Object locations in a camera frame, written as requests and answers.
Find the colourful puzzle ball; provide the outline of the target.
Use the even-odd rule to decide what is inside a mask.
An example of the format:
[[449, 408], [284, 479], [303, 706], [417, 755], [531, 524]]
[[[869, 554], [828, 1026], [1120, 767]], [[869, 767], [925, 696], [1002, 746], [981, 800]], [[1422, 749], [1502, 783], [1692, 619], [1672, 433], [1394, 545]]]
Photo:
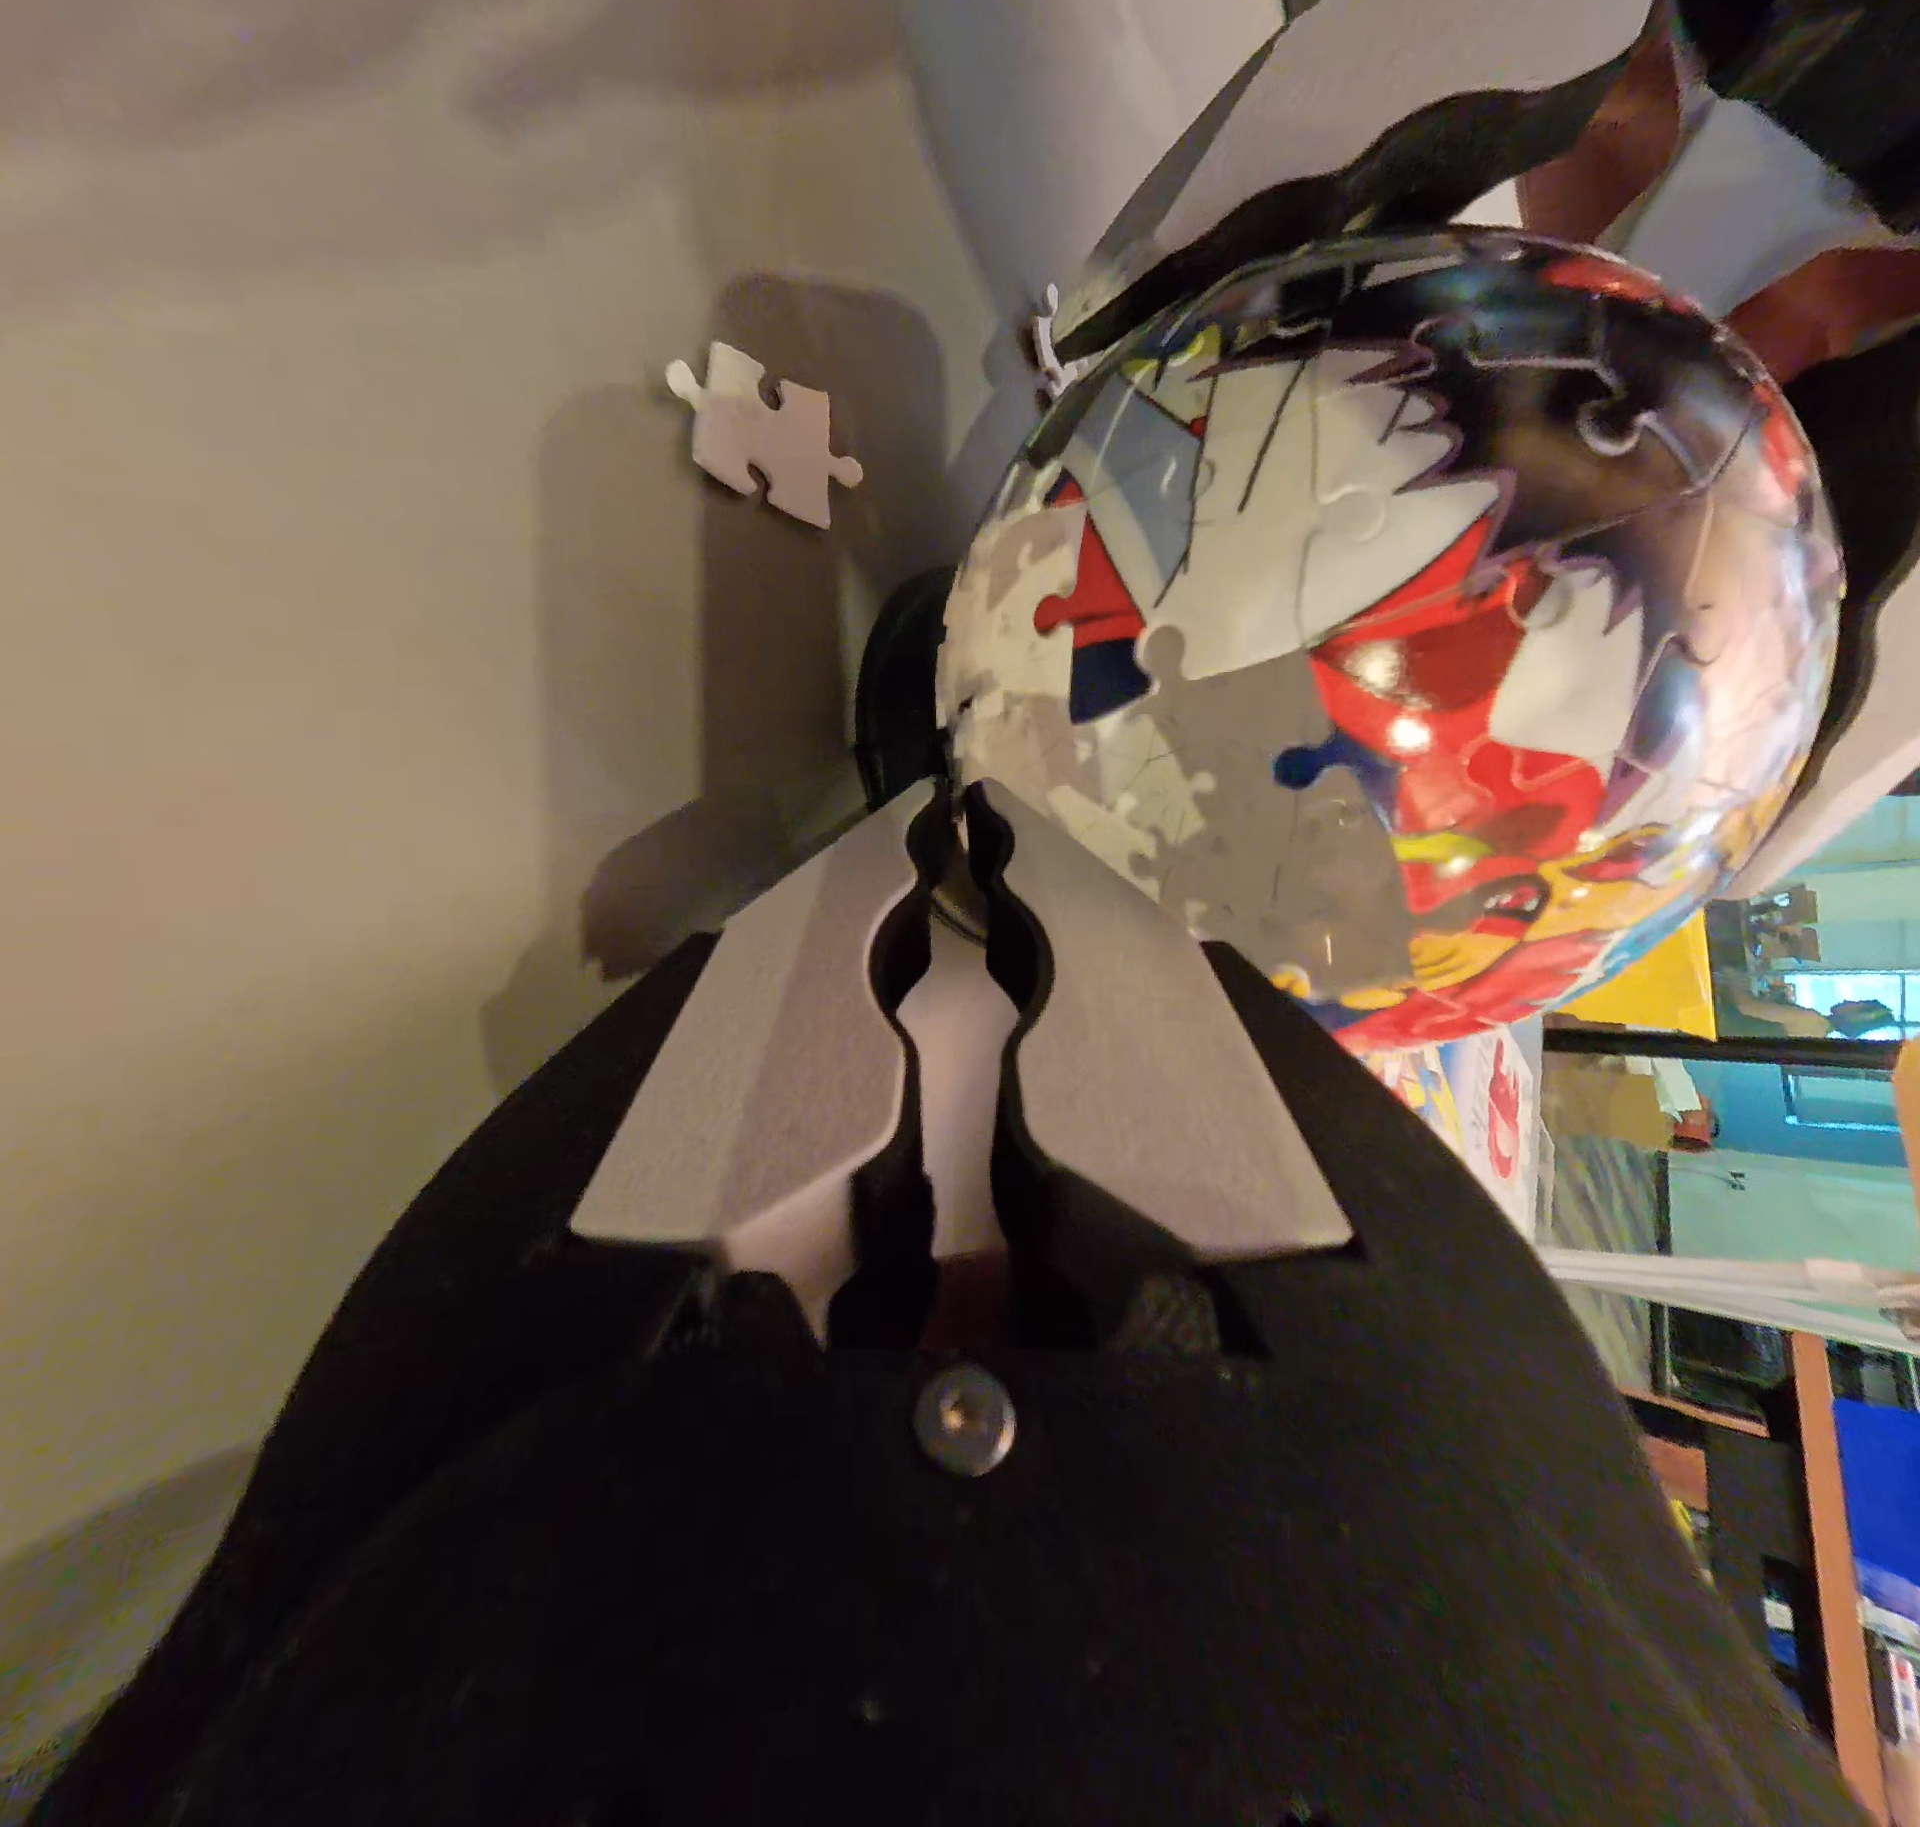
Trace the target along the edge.
[[1692, 302], [1518, 232], [1349, 237], [1044, 414], [935, 710], [958, 783], [1383, 1056], [1557, 1009], [1731, 888], [1842, 593], [1809, 434]]

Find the blue puzzle box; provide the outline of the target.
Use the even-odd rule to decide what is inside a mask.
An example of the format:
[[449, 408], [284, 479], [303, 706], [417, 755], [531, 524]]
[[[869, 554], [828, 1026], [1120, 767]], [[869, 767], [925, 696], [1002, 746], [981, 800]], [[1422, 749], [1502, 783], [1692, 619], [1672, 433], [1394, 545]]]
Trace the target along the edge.
[[1361, 1063], [1462, 1158], [1524, 1234], [1543, 1227], [1543, 1054], [1536, 1021]]

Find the white puzzle piece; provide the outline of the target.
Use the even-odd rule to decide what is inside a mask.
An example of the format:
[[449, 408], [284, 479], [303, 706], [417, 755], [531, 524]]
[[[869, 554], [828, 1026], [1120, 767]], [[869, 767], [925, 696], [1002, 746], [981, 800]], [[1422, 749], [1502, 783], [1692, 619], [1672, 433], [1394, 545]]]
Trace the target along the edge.
[[690, 412], [692, 464], [733, 494], [828, 531], [834, 488], [862, 483], [862, 463], [834, 447], [828, 392], [771, 383], [756, 358], [722, 341], [707, 344], [705, 374], [678, 358], [665, 385]]

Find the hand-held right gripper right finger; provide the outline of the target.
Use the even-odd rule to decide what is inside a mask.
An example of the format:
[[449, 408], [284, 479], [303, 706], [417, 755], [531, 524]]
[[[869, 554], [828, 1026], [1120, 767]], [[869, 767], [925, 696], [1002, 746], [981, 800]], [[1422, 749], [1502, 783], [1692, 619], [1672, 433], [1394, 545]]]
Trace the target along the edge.
[[989, 1141], [1022, 1344], [1249, 1331], [1225, 1268], [1339, 1254], [1339, 1208], [1202, 946], [1004, 783], [965, 794], [987, 975], [1011, 1003]]

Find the brown wooden desk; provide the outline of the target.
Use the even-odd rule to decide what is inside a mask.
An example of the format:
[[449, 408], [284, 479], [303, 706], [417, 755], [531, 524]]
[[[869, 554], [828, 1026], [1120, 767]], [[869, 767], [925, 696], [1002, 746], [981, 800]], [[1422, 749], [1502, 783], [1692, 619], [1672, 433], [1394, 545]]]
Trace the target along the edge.
[[1859, 1581], [1837, 1439], [1828, 1342], [1796, 1330], [1787, 1336], [1794, 1411], [1807, 1501], [1811, 1579], [1817, 1606], [1817, 1665], [1826, 1733], [1837, 1762], [1873, 1823], [1890, 1823], [1875, 1717], [1875, 1682], [1859, 1622]]

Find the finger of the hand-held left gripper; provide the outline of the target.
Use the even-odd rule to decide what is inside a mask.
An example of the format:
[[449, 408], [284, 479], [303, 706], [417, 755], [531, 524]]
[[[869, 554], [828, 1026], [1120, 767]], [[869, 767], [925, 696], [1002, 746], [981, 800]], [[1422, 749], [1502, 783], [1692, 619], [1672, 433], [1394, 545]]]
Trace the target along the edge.
[[1842, 599], [1815, 746], [1740, 871], [1745, 896], [1794, 875], [1918, 764], [1918, 358], [1828, 360], [1787, 399], [1835, 520]]
[[1445, 225], [1568, 148], [1661, 0], [1116, 0], [1154, 159], [1058, 303], [1090, 360], [1232, 268]]

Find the black round ball stand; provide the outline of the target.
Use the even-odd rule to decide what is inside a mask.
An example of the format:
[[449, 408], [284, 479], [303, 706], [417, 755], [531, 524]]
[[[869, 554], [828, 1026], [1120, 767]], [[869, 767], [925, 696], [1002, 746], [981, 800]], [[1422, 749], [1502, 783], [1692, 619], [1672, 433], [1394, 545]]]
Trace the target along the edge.
[[954, 565], [910, 574], [881, 604], [866, 636], [853, 693], [853, 761], [866, 809], [910, 785], [947, 779], [949, 742], [937, 706]]

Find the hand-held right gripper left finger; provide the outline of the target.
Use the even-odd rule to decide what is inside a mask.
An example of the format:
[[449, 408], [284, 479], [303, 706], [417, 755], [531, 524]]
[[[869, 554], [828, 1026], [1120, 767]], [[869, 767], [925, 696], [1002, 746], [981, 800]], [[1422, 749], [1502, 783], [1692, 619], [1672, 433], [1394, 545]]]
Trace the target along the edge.
[[773, 1277], [829, 1339], [862, 1263], [858, 1175], [893, 1154], [908, 1213], [930, 1209], [899, 995], [923, 975], [951, 839], [945, 785], [912, 783], [719, 928], [577, 1236]]

